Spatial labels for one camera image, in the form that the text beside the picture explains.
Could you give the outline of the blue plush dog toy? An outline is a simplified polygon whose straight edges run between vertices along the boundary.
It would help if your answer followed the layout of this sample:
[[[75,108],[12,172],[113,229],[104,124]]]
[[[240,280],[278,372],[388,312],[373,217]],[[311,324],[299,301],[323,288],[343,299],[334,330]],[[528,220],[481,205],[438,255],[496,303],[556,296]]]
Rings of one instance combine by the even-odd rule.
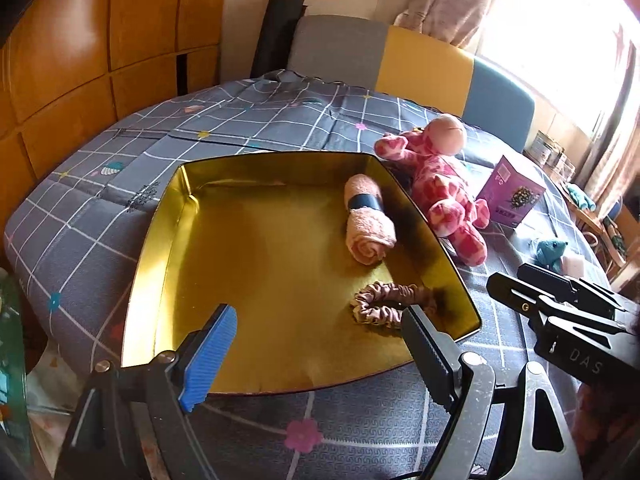
[[[537,266],[552,271],[556,274],[562,273],[562,257],[567,242],[558,238],[548,240],[537,240],[535,244],[535,261]]]

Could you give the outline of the pink towel blue band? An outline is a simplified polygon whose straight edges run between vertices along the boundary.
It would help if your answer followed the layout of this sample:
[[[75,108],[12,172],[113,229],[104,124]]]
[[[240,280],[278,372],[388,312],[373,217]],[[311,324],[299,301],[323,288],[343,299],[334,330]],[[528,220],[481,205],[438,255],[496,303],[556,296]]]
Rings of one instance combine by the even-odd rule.
[[[373,266],[397,242],[394,222],[384,211],[380,187],[365,174],[355,174],[345,183],[344,203],[346,247],[357,262]]]

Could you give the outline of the wooden side table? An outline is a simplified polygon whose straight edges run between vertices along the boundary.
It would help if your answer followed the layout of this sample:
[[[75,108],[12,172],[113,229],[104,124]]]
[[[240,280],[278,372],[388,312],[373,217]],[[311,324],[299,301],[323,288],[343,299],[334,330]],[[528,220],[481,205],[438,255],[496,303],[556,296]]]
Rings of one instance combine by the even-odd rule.
[[[548,168],[544,173],[560,190],[567,208],[572,215],[578,229],[585,234],[591,233],[597,240],[595,254],[600,254],[603,269],[614,292],[621,292],[639,275],[639,237],[636,235],[630,242],[626,242],[627,255],[623,256],[614,246],[611,236],[612,229],[607,229],[597,218],[597,215],[589,210],[579,209],[570,198],[564,182],[558,174]]]

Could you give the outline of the pink leopard scrunchie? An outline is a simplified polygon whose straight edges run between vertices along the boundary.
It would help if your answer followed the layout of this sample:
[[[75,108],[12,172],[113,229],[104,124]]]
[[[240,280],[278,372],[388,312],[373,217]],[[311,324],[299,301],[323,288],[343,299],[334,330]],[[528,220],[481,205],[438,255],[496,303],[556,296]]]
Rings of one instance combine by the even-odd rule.
[[[392,330],[400,329],[402,314],[413,304],[426,315],[437,311],[434,292],[415,284],[374,282],[358,290],[349,304],[357,324]]]

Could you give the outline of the purple cardboard box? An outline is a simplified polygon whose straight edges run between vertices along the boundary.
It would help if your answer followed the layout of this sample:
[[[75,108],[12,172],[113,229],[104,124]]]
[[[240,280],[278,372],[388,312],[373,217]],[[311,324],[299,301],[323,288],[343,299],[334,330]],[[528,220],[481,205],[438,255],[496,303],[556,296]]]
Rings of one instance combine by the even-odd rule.
[[[522,155],[502,155],[478,197],[487,203],[492,221],[515,229],[546,189],[530,160]]]

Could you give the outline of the teal cloth on table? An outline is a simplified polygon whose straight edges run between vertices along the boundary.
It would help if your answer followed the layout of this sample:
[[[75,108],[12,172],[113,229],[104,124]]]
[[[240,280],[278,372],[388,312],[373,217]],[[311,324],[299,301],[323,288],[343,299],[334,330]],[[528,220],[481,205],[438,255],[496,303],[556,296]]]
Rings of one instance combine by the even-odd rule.
[[[579,186],[574,183],[567,183],[565,185],[565,188],[566,192],[570,196],[570,199],[578,209],[585,211],[596,210],[596,203]]]

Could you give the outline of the pink spotted plush giraffe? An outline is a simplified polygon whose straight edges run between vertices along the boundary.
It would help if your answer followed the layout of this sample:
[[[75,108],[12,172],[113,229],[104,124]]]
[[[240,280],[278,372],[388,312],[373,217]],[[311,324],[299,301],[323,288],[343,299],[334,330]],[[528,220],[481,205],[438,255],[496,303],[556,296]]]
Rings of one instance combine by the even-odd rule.
[[[480,266],[487,245],[480,231],[488,227],[488,203],[469,191],[465,168],[456,159],[466,129],[460,119],[440,114],[423,128],[386,134],[374,144],[379,158],[408,171],[411,198],[434,233],[448,240],[466,266]]]

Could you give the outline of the gold tin box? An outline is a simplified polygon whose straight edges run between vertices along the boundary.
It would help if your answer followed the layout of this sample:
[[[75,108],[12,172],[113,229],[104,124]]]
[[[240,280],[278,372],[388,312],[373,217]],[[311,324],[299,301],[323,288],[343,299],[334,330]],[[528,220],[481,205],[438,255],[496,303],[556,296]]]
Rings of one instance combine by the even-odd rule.
[[[380,186],[397,242],[375,266],[345,243],[344,186]],[[392,370],[410,353],[394,330],[356,323],[349,304],[374,282],[437,292],[434,325],[461,340],[482,321],[448,252],[393,175],[368,154],[281,152],[181,165],[146,233],[122,364],[174,350],[220,304],[238,328],[213,382],[220,394],[332,387]]]

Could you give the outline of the grey yellow blue headboard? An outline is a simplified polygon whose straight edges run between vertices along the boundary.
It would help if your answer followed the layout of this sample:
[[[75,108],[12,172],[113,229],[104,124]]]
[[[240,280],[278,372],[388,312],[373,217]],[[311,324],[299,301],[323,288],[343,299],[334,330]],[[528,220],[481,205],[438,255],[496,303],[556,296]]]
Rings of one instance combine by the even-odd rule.
[[[288,69],[434,107],[518,152],[534,118],[534,99],[503,70],[433,37],[364,18],[301,18]]]

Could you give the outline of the black rolled mat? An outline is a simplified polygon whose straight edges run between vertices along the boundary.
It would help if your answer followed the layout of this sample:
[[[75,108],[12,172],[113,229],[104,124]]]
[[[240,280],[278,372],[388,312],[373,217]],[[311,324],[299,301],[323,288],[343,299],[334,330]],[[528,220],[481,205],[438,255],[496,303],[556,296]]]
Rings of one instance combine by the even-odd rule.
[[[252,78],[288,65],[295,29],[305,12],[305,0],[268,0],[250,69]]]

